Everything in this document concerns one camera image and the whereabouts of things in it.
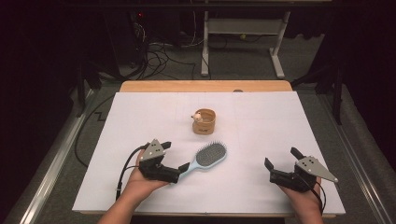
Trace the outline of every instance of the hairbrush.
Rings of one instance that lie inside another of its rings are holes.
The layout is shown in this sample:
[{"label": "hairbrush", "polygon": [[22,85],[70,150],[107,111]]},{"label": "hairbrush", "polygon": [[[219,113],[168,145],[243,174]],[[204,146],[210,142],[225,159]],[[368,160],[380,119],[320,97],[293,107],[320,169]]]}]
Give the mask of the hairbrush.
[{"label": "hairbrush", "polygon": [[187,175],[195,169],[209,169],[220,163],[227,155],[227,148],[221,142],[211,142],[202,147],[195,154],[194,161],[190,164],[189,169],[180,175],[179,178]]}]

